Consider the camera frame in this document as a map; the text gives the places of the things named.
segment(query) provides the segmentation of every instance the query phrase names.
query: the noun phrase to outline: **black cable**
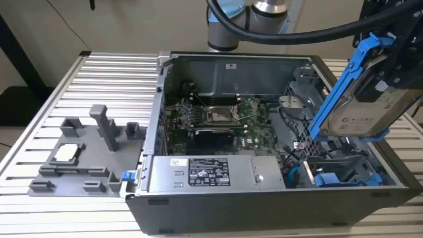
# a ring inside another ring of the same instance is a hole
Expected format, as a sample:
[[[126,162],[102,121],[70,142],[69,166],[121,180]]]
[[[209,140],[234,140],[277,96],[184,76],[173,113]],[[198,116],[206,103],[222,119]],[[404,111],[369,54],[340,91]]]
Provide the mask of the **black cable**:
[[[301,118],[297,118],[296,116],[293,116],[285,109],[284,107],[280,107],[280,110],[282,111],[282,113],[285,114],[285,116],[288,118],[290,118],[292,120],[298,120],[298,121],[310,121],[312,119],[301,119]]]
[[[11,148],[11,146],[10,146],[10,145],[3,144],[3,143],[1,143],[1,142],[0,142],[0,145],[5,146],[5,147],[7,147],[7,148]]]
[[[209,10],[210,10],[210,7],[206,5],[206,8],[205,8],[205,21],[206,21],[206,26],[209,25]]]
[[[293,155],[293,153],[296,152],[296,149],[290,150],[288,156],[285,157],[284,161],[286,161],[289,159],[289,157]]]
[[[45,1],[46,1],[46,3],[49,4],[49,6],[51,6],[54,12],[57,13],[58,17],[60,17],[61,20],[64,21],[64,23],[65,23],[68,29],[73,32],[73,34],[76,35],[76,37],[80,39],[80,41],[84,43],[84,45],[86,46],[88,50],[90,51],[89,46],[86,45],[85,41],[81,39],[81,37],[78,36],[78,34],[73,31],[72,27],[69,26],[66,20],[65,20],[64,17],[61,16],[60,12],[58,12],[57,9],[54,8],[54,6],[53,6],[53,4],[50,3],[50,1],[49,1],[49,0],[45,0]]]
[[[337,151],[337,150],[341,150],[341,148],[330,149],[330,150],[328,150],[328,153]]]
[[[229,32],[245,41],[265,45],[301,45],[336,40],[385,26],[394,22],[402,14],[410,13],[412,10],[420,11],[421,8],[421,0],[409,0],[389,10],[385,10],[358,21],[324,30],[290,34],[262,34],[246,31],[237,26],[224,14],[217,0],[206,0],[206,4],[218,22]]]
[[[321,147],[321,153],[318,156],[324,157],[329,157],[330,159],[333,158],[333,156],[330,155],[330,152],[336,151],[336,150],[340,150],[340,149],[330,149],[330,150],[326,150],[324,147]]]
[[[418,109],[420,109],[420,107],[416,107],[414,111],[412,112],[412,114],[410,114],[410,117],[412,117],[412,118],[413,118],[413,117],[414,117],[414,115],[417,114]]]

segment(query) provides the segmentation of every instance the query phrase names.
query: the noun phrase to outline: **sticker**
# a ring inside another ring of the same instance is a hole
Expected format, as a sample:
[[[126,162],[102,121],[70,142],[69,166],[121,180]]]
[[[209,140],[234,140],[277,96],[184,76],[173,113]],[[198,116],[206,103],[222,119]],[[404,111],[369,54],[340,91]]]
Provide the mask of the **sticker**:
[[[225,64],[225,69],[236,69],[236,64],[234,63],[226,63]]]
[[[186,166],[186,159],[180,159],[180,158],[172,158],[170,159],[170,166]]]
[[[364,134],[372,132],[384,115],[392,113],[390,109],[398,108],[406,90],[384,92],[373,103],[361,103],[354,98],[337,111],[332,119],[332,128],[342,134]]]
[[[305,148],[304,142],[293,142],[293,149],[302,150]]]
[[[189,186],[230,186],[229,167],[224,159],[189,159]]]

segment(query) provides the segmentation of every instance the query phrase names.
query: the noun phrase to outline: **slotted metal surface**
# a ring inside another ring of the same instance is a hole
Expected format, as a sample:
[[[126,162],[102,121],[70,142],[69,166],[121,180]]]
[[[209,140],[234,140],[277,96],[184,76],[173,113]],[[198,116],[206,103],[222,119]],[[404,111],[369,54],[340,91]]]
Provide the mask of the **slotted metal surface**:
[[[120,198],[29,197],[27,185],[37,175],[61,132],[64,117],[88,116],[92,104],[105,104],[108,116],[124,125],[146,126],[154,91],[156,56],[92,54],[80,58],[46,106],[0,163],[0,235],[13,238],[145,237]],[[345,60],[326,60],[336,77]],[[404,115],[390,126],[386,141],[423,181],[423,130]],[[423,237],[423,196],[397,208],[384,208],[352,228],[192,234],[192,237]]]

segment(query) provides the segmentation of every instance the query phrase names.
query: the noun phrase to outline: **power supply label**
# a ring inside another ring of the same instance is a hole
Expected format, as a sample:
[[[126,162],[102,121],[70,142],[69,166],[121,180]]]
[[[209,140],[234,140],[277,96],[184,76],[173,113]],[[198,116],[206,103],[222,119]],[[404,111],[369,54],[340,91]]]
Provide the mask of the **power supply label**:
[[[226,159],[189,159],[189,186],[230,186]]]

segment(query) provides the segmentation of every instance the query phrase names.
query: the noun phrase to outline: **blue connector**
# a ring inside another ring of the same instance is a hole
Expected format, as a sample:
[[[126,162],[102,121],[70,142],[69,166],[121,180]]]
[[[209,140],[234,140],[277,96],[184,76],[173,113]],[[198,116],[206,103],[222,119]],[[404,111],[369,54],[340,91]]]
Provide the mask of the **blue connector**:
[[[130,172],[130,171],[125,171],[122,172],[121,174],[121,181],[126,181],[126,182],[134,182],[134,175],[136,173],[134,172]]]

